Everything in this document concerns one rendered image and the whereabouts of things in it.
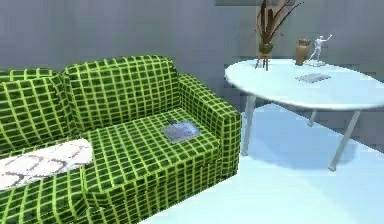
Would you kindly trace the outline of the grey flat book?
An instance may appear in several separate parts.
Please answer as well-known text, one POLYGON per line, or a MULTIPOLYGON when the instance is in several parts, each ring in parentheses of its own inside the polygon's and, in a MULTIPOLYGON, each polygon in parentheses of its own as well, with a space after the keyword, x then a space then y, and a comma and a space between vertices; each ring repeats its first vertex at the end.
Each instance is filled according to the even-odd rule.
POLYGON ((161 131, 172 144, 188 140, 200 134, 200 129, 189 120, 174 122, 162 127, 161 131))

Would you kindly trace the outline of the green checked sofa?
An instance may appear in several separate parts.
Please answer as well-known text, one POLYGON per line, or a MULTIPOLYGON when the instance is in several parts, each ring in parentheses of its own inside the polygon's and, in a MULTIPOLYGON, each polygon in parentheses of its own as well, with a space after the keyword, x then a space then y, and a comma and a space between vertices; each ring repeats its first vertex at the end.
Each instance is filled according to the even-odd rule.
POLYGON ((0 224, 139 224, 234 176, 240 113, 165 56, 0 70, 0 160, 76 139, 92 163, 0 191, 0 224), (200 134, 172 144, 161 128, 200 134))

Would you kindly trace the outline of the brown dried house plant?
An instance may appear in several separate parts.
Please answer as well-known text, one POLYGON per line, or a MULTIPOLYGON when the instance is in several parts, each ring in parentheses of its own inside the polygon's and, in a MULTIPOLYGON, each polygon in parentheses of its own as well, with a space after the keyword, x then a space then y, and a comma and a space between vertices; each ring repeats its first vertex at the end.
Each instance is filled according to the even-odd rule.
POLYGON ((256 29, 255 31, 260 36, 258 45, 258 57, 256 60, 255 67, 258 67, 259 63, 262 63, 262 67, 269 70, 269 58, 270 53, 273 50, 272 40, 276 35, 279 28, 282 26, 288 16, 301 5, 301 2, 293 4, 293 7, 284 14, 285 9, 294 0, 278 0, 278 8, 273 10, 272 7, 268 6, 271 0, 262 0, 260 10, 256 17, 256 29))

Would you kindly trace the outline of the white oval table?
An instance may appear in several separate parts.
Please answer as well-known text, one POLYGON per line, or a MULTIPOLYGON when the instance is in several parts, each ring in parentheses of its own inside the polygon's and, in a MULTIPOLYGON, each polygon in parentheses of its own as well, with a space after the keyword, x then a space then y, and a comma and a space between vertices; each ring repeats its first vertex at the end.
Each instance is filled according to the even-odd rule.
POLYGON ((297 66, 292 59, 273 59, 266 68, 254 60, 229 65, 225 79, 247 93, 246 128, 240 152, 248 154, 253 111, 258 98, 278 104, 319 110, 351 111, 353 116, 329 165, 334 172, 364 110, 384 107, 384 83, 361 72, 326 64, 297 66))

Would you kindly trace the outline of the brown vase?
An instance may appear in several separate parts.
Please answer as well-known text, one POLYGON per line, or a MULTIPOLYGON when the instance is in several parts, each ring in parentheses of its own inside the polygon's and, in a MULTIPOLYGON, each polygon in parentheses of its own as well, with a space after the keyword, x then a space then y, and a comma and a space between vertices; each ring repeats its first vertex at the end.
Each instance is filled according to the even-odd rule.
POLYGON ((308 39, 300 39, 296 46, 296 65, 302 66, 308 58, 311 41, 308 39))

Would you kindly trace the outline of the white figure statuette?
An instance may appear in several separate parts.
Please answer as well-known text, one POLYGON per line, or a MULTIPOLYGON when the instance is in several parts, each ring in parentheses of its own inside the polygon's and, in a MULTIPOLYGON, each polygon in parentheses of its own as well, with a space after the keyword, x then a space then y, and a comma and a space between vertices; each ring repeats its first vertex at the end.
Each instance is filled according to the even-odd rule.
POLYGON ((315 41, 314 41, 314 49, 312 54, 308 59, 304 61, 306 65, 314 66, 314 67, 321 67, 325 65, 325 62, 320 60, 320 55, 322 52, 322 46, 325 42, 327 42, 332 35, 329 35, 327 39, 324 38, 323 35, 320 35, 315 41))

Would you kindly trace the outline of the white patterned cushion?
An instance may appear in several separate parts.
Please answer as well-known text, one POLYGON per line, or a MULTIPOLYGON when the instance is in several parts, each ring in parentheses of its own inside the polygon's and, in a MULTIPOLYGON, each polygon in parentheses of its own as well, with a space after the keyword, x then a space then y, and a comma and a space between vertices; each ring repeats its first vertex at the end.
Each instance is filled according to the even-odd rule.
POLYGON ((21 187, 92 163, 93 147, 76 139, 0 160, 0 191, 21 187))

